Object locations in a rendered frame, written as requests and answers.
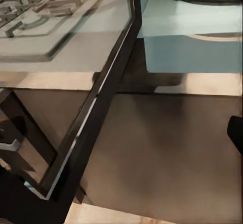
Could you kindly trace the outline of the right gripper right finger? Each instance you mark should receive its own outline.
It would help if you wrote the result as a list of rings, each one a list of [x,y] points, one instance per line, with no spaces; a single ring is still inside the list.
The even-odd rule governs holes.
[[[243,156],[243,118],[232,115],[228,123],[227,134]]]

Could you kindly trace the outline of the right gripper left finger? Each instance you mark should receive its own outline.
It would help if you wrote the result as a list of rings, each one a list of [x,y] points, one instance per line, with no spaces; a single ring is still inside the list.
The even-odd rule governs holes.
[[[22,116],[0,121],[0,176],[25,136],[26,127]]]

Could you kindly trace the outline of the microwave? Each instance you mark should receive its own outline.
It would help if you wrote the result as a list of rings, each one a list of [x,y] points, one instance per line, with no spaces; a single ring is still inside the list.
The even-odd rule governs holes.
[[[0,121],[26,136],[0,224],[64,224],[142,28],[243,22],[243,0],[0,0]]]

